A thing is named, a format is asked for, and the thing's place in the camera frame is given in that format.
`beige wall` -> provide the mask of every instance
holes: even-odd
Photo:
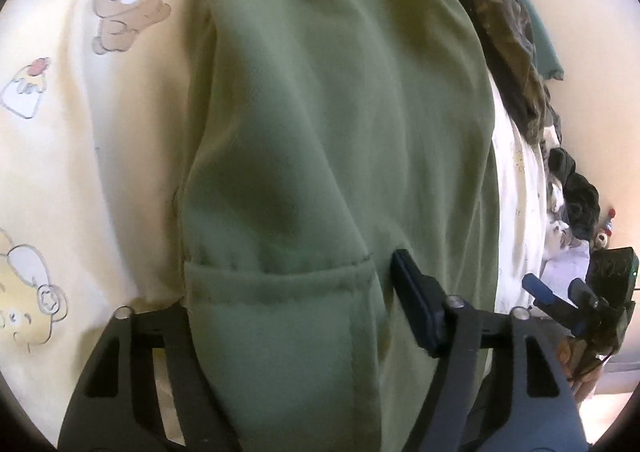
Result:
[[[549,86],[562,145],[598,188],[603,211],[617,210],[612,246],[640,253],[640,3],[532,2],[565,70],[564,82]],[[640,313],[616,359],[640,362]]]

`silver bolt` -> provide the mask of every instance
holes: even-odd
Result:
[[[124,320],[133,315],[133,309],[129,306],[120,306],[116,311],[113,312],[113,316],[118,320]]]
[[[449,295],[447,297],[447,306],[452,309],[460,309],[465,307],[465,300],[458,295]]]
[[[529,313],[529,310],[527,308],[518,306],[511,310],[511,316],[513,318],[517,318],[518,320],[529,320],[531,314]]]

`green garment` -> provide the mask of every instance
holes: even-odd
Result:
[[[246,451],[398,452],[436,362],[392,251],[494,307],[494,104],[471,22],[457,0],[191,2],[180,216],[202,369]]]

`teal fabric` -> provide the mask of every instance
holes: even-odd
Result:
[[[435,362],[392,251],[494,307],[494,104],[473,27],[457,0],[193,7],[179,204],[202,369],[246,451],[398,452]]]
[[[533,30],[533,39],[536,43],[536,67],[538,72],[545,80],[555,79],[562,80],[564,78],[564,70],[556,55],[554,45],[551,43],[548,33],[542,19],[536,12],[531,0],[520,0],[524,3],[531,17],[531,28]]]

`bed sheet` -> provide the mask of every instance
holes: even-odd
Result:
[[[103,28],[110,12],[93,0],[8,0],[0,13],[0,283],[18,302],[0,306],[0,370],[53,443],[111,313],[183,292],[174,197],[198,3],[154,3],[128,39]],[[505,313],[529,302],[520,280],[540,269],[546,206],[540,152],[491,81]]]

